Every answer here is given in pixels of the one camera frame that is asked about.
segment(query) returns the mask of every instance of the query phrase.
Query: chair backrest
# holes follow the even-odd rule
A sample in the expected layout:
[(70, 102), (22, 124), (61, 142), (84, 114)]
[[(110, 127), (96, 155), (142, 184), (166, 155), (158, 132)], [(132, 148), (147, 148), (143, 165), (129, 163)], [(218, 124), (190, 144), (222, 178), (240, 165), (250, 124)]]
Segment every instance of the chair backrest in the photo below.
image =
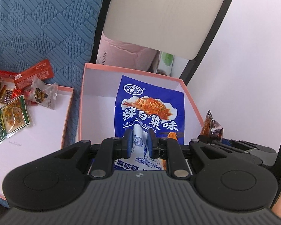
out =
[(104, 34), (185, 59), (198, 54), (224, 0), (111, 0)]

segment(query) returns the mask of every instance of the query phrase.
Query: metal screw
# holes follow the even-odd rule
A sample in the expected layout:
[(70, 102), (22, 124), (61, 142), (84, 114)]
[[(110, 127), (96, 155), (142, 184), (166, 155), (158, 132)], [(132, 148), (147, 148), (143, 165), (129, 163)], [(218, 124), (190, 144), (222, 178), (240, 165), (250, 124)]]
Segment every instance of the metal screw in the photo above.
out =
[(101, 169), (96, 169), (92, 171), (92, 176), (95, 178), (102, 178), (106, 175), (106, 172)]
[(191, 142), (193, 143), (198, 143), (200, 140), (199, 139), (191, 139)]
[(174, 172), (174, 175), (179, 178), (185, 178), (189, 175), (189, 172), (183, 169), (178, 169)]

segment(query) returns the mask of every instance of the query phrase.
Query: clear plastic snack wrapper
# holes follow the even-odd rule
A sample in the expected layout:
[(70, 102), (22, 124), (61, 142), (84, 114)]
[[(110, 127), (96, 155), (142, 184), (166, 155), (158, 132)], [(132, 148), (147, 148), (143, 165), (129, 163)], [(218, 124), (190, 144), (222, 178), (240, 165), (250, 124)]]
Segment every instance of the clear plastic snack wrapper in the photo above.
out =
[(0, 143), (31, 123), (23, 95), (0, 108)]
[(29, 92), (29, 100), (36, 102), (42, 106), (54, 109), (57, 96), (58, 85), (46, 85), (36, 75), (33, 78), (31, 89)]
[(118, 159), (118, 170), (164, 170), (162, 159), (151, 159), (147, 146), (148, 130), (157, 137), (176, 139), (184, 144), (184, 95), (122, 76), (118, 89), (114, 129), (117, 137), (123, 137), (127, 128), (133, 129), (131, 157)]
[(219, 141), (222, 141), (223, 139), (223, 127), (216, 120), (213, 119), (210, 110), (206, 115), (204, 125), (201, 130), (201, 135), (215, 138)]
[(13, 90), (4, 90), (4, 93), (2, 97), (0, 98), (0, 103), (1, 104), (7, 104), (8, 102), (11, 101), (11, 96), (12, 96)]

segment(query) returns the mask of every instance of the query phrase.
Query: blue textured cushion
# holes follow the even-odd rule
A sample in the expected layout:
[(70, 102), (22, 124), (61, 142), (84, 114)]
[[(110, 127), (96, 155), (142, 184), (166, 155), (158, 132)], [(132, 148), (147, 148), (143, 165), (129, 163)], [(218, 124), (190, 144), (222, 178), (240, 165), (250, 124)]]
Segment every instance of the blue textured cushion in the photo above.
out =
[(0, 0), (0, 69), (21, 72), (48, 58), (47, 83), (74, 88), (65, 146), (75, 141), (85, 62), (103, 0)]

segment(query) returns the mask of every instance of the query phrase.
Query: blue snack packet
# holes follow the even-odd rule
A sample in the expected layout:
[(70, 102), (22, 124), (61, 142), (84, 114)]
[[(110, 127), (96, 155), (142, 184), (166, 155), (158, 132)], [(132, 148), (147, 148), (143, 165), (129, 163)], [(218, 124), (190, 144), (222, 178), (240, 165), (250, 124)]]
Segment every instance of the blue snack packet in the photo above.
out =
[(127, 128), (133, 129), (131, 157), (116, 160), (115, 169), (165, 169), (164, 160), (149, 157), (148, 129), (152, 128), (157, 137), (184, 144), (183, 93), (122, 76), (114, 110), (116, 136), (123, 137)]

